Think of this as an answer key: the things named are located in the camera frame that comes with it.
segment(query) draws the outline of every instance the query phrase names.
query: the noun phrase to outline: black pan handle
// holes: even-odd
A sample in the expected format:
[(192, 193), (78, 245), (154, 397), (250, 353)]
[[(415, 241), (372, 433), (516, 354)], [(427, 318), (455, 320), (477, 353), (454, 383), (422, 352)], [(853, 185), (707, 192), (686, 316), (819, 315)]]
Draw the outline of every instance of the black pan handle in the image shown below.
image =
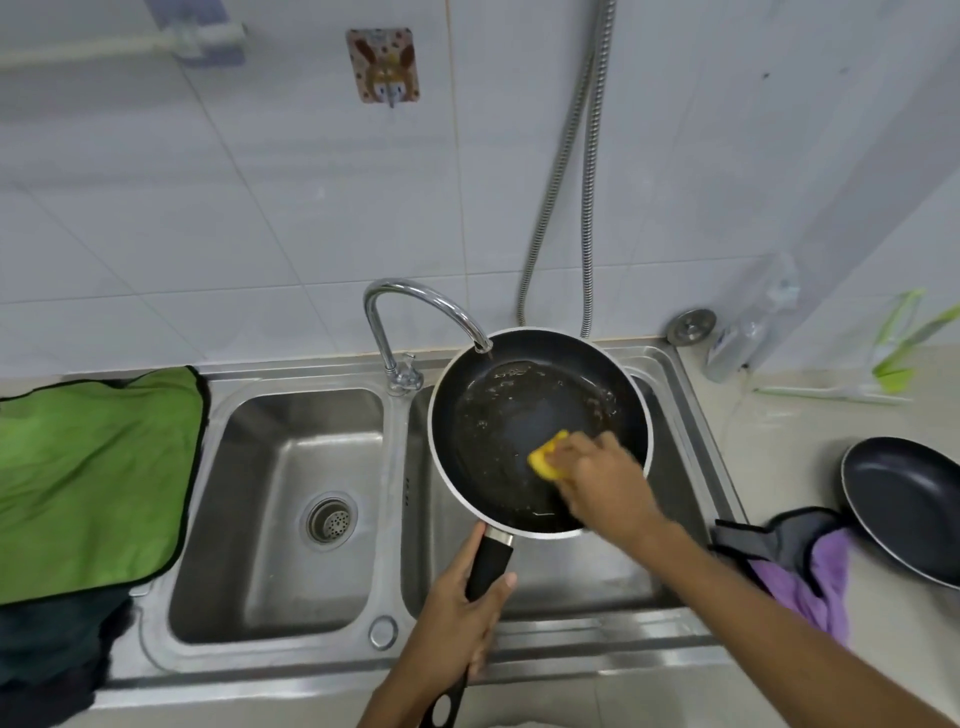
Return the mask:
[[(491, 525), (487, 526), (476, 555), (473, 557), (473, 568), (470, 569), (467, 580), (466, 594), (469, 601), (476, 601), (486, 594), (492, 583), (507, 570), (507, 564), (510, 563), (510, 557), (514, 553), (514, 548), (511, 546), (513, 539), (514, 537), (509, 533), (504, 533)], [(457, 719), (460, 701), (463, 700), (466, 689), (467, 674), (464, 672), (463, 677), (437, 695), (436, 700), (430, 703), (430, 707), (423, 714), (423, 720), (420, 721), (420, 728), (450, 728)], [(444, 724), (437, 725), (433, 722), (433, 710), (444, 695), (450, 698), (450, 712), (446, 715)]]

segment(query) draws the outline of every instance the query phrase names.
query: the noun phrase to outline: black frying pan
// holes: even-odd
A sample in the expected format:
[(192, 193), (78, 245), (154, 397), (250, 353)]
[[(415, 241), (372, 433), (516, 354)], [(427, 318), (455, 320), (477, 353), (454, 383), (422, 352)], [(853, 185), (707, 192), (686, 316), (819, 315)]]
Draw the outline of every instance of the black frying pan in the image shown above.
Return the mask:
[[(610, 430), (650, 470), (650, 411), (634, 381), (590, 342), (546, 328), (510, 328), (493, 348), (468, 348), (441, 374), (430, 398), (428, 437), (447, 487), (488, 526), (467, 582), (470, 601), (507, 569), (514, 536), (564, 539), (584, 526), (527, 455), (560, 429), (590, 437)], [(456, 719), (467, 677), (445, 694)], [(421, 726), (433, 726), (433, 706)]]
[(841, 487), (864, 530), (915, 573), (960, 589), (960, 465), (899, 437), (847, 450)]

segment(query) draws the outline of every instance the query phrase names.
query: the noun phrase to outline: metal hose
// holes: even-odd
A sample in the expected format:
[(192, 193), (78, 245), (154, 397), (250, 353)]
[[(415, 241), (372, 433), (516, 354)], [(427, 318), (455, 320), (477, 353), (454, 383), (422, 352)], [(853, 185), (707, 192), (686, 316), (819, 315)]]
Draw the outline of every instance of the metal hose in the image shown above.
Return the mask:
[(527, 261), (520, 278), (520, 287), (516, 296), (516, 322), (526, 326), (527, 293), (533, 279), (534, 268), (540, 255), (540, 247), (546, 235), (547, 225), (553, 215), (564, 181), (564, 173), (570, 159), (577, 131), (580, 128), (580, 119), (583, 116), (587, 95), (590, 95), (590, 107), (587, 122), (587, 135), (584, 143), (584, 175), (581, 191), (581, 223), (580, 247), (583, 268), (584, 287), (584, 317), (580, 327), (583, 338), (590, 336), (593, 325), (593, 195), (596, 180), (597, 147), (600, 141), (600, 116), (603, 110), (603, 96), (607, 85), (607, 68), (610, 61), (610, 48), (613, 38), (613, 22), (616, 13), (616, 0), (599, 0), (597, 7), (597, 22), (590, 45), (584, 57), (580, 78), (573, 93), (573, 101), (567, 112), (564, 124), (564, 133), (561, 138), (560, 149), (554, 157), (553, 169), (546, 194), (540, 205), (540, 214), (534, 227), (534, 234), (530, 239), (527, 251)]

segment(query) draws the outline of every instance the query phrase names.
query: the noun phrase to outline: yellow sponge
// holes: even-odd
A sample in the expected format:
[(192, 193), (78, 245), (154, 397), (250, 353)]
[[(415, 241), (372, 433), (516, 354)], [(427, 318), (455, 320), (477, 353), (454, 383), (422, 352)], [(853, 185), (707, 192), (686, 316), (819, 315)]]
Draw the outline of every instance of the yellow sponge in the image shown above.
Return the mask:
[(546, 456), (548, 453), (553, 452), (554, 449), (556, 449), (557, 443), (559, 443), (564, 437), (569, 437), (569, 435), (569, 432), (567, 432), (565, 429), (562, 429), (556, 435), (551, 437), (549, 441), (527, 455), (527, 462), (530, 463), (530, 467), (533, 468), (537, 475), (544, 480), (556, 480), (564, 476), (563, 471), (559, 471), (547, 463)]

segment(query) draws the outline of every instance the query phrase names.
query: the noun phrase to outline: chrome faucet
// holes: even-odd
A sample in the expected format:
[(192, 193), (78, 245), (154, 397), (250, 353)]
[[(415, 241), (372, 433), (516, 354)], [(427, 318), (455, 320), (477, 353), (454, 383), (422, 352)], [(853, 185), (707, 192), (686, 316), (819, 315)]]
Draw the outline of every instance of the chrome faucet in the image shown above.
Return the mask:
[(370, 322), (370, 330), (376, 339), (376, 346), (383, 357), (383, 366), (387, 371), (390, 384), (390, 394), (400, 396), (407, 392), (416, 392), (423, 386), (423, 375), (414, 368), (414, 356), (411, 353), (403, 355), (402, 361), (397, 363), (394, 353), (387, 341), (387, 334), (383, 330), (383, 322), (376, 310), (376, 300), (381, 293), (402, 293), (404, 296), (413, 296), (434, 308), (442, 311), (473, 339), (473, 347), (480, 353), (487, 353), (493, 348), (490, 337), (483, 332), (480, 325), (458, 304), (451, 301), (440, 291), (435, 291), (427, 285), (408, 279), (380, 279), (367, 286), (363, 294), (363, 307)]

